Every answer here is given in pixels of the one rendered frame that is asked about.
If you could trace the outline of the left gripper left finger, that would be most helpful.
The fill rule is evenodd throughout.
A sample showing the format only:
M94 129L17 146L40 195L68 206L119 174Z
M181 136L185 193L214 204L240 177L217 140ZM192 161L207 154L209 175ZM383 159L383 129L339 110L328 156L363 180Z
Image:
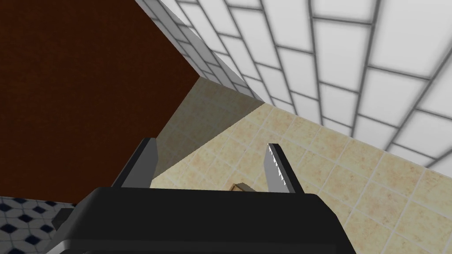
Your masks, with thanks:
M155 138L144 138L121 170L112 187L149 188L158 163Z

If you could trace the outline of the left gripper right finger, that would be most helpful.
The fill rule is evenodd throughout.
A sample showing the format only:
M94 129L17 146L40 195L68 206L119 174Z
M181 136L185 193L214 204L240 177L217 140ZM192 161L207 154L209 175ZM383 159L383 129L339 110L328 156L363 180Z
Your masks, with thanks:
M304 193L279 144L269 143L267 145L264 156L264 171L269 192Z

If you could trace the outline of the dark brown cabinet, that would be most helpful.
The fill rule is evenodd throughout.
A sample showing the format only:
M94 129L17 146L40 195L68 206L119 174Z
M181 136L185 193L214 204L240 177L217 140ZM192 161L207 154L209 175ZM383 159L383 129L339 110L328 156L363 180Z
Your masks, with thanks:
M135 0L0 0L0 196L112 185L198 78Z

